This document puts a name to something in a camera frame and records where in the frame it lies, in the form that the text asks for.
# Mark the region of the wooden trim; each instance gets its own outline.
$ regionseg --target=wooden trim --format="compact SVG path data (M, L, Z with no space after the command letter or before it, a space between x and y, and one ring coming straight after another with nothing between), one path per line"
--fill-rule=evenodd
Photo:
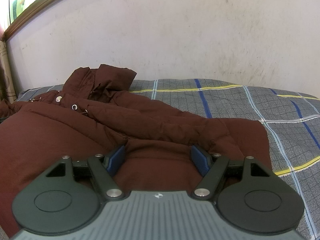
M4 31L4 39L7 41L20 27L28 22L37 13L42 11L55 0L35 0L30 4Z

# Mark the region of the bed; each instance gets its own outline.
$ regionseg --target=bed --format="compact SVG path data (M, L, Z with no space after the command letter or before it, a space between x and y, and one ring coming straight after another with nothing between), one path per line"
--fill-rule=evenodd
M17 100L27 101L62 87L27 90ZM130 92L207 118L259 120L268 133L274 173L295 189L305 203L304 217L297 230L306 239L319 239L320 99L212 79L134 80Z

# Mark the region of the blue gripper pad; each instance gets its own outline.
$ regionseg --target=blue gripper pad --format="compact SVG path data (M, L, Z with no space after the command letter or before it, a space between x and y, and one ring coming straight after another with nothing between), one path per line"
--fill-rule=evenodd
M113 177L116 174L121 164L124 162L124 158L124 146L121 146L118 150L116 150L115 153L113 153L113 155L109 157L109 163L106 170L110 174L110 176Z
M210 169L208 158L210 158L209 155L206 156L205 153L202 153L196 146L193 145L191 147L191 159L202 177L204 177Z

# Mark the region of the curtain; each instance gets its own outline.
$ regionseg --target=curtain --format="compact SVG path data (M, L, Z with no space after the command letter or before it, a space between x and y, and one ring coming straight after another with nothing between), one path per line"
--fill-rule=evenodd
M4 31L0 24L0 99L10 103L17 99L8 61L7 48L4 41Z

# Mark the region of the metal screw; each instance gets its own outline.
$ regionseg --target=metal screw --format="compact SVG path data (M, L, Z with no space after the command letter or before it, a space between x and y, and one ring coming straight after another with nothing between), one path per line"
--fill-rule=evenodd
M205 197L207 195L210 194L210 191L207 190L206 188L197 188L195 190L195 195L199 196L199 197Z
M109 189L107 191L107 196L109 197L119 197L121 194L122 194L122 191L117 188Z

